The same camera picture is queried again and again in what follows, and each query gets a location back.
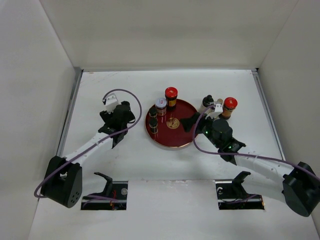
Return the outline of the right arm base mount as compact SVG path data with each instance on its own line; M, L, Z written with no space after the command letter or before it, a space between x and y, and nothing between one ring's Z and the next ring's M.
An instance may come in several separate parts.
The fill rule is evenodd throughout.
M219 210L264 210L264 202L261 195L249 194L242 184L248 171L240 172L233 179L219 179L215 181L217 204Z

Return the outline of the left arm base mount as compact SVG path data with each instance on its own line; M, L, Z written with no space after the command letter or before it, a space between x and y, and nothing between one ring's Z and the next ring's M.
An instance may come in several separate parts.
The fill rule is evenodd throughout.
M105 180L101 191L82 197L82 211L125 211L127 209L128 181L113 181L110 176L100 172L94 173Z

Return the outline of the black-cap white bottle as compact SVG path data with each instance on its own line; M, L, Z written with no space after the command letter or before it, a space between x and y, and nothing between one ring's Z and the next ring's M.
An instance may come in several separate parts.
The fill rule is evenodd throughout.
M214 105L215 101L212 97L212 95L207 95L202 99L199 112L202 113L207 107Z

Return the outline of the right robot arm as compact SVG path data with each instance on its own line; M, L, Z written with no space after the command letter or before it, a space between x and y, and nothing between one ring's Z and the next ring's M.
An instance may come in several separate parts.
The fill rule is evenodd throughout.
M320 178L304 163L294 164L261 156L233 137L223 119L213 120L196 112L180 120L183 130L204 135L225 162L248 169L233 179L232 192L238 198L259 194L285 203L296 214L308 217L320 202Z

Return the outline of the beige-cap dark sauce bottle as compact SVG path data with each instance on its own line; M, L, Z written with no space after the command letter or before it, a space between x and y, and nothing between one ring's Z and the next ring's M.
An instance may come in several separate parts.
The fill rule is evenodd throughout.
M222 105L223 102L224 102L224 100L221 99L221 98L219 98L219 99L217 99L217 100L215 101L215 104L216 104L216 105Z

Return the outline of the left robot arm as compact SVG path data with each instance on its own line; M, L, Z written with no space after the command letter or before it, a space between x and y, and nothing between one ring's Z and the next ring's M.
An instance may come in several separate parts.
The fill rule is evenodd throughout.
M72 208L83 191L83 166L100 153L113 149L128 133L128 124L136 120L128 101L117 104L111 112L99 113L104 125L78 150L64 157L54 156L48 163L40 194Z

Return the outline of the white-lid jar with red label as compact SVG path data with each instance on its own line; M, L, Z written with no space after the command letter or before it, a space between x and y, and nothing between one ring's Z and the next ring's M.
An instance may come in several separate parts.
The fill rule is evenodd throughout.
M164 116L167 112L167 100L165 98L158 98L155 101L155 108L158 116Z

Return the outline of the small black-cap spice bottle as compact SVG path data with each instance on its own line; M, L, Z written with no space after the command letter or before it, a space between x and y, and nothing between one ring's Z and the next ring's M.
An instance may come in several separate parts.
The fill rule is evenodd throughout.
M157 109L155 107L151 107L148 111L148 115L150 118L156 118L158 115Z

